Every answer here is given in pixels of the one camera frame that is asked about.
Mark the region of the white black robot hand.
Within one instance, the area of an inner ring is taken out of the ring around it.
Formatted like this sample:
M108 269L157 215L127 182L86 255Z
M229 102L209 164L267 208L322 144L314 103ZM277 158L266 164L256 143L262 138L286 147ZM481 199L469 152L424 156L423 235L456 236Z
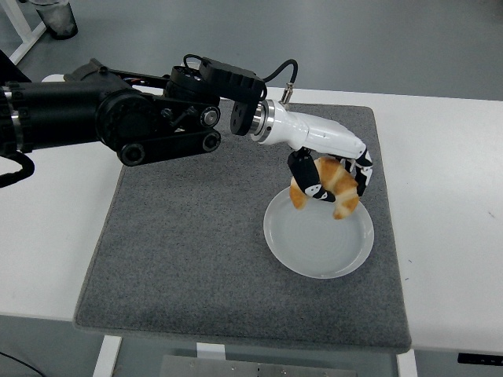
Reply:
M291 112L278 101L259 104L252 125L251 139L261 145L286 143L293 152L288 167L301 193L318 200L334 202L335 191L321 183L312 151L343 161L343 168L355 172L357 194L362 196L373 172L373 161L363 141L336 121Z

